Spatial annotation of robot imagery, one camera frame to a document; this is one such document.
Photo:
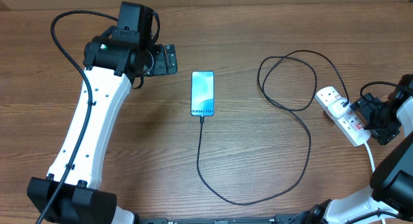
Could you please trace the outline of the white power strip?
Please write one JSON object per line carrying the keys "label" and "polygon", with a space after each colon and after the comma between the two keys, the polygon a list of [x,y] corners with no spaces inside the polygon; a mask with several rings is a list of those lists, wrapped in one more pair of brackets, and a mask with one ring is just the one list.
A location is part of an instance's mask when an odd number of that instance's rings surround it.
{"label": "white power strip", "polygon": [[[316,101],[320,104],[327,114],[327,106],[342,97],[334,87],[325,87],[316,92]],[[350,108],[348,112],[340,117],[334,118],[327,116],[338,126],[342,133],[347,137],[354,147],[364,145],[370,138],[371,133],[364,129],[364,123]]]}

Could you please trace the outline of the blue Galaxy smartphone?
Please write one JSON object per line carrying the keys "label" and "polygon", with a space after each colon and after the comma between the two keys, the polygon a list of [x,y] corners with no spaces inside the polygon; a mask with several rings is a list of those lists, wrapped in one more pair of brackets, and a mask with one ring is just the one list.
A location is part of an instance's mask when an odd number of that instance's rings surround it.
{"label": "blue Galaxy smartphone", "polygon": [[213,71],[192,72],[190,113],[192,116],[214,115]]}

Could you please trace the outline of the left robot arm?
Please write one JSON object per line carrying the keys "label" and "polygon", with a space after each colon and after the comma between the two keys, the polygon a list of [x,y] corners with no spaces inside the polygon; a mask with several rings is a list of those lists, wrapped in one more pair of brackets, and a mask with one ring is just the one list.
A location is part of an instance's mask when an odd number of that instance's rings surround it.
{"label": "left robot arm", "polygon": [[45,178],[32,178],[27,194],[39,221],[52,223],[139,223],[117,196],[100,189],[108,142],[121,105],[146,77],[177,72],[174,45],[159,44],[158,14],[122,2],[114,25],[85,46],[77,70],[83,78],[65,141]]}

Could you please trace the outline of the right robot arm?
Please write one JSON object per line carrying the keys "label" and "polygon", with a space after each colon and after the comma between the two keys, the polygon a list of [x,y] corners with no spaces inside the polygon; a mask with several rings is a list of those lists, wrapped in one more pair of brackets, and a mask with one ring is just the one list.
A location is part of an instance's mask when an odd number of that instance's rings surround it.
{"label": "right robot arm", "polygon": [[404,140],[373,167],[367,187],[342,198],[328,199],[296,217],[297,223],[372,223],[387,218],[412,221],[412,75],[394,85],[386,101],[370,93],[353,103],[334,87],[316,93],[316,100],[355,147],[374,138],[386,145],[400,132]]}

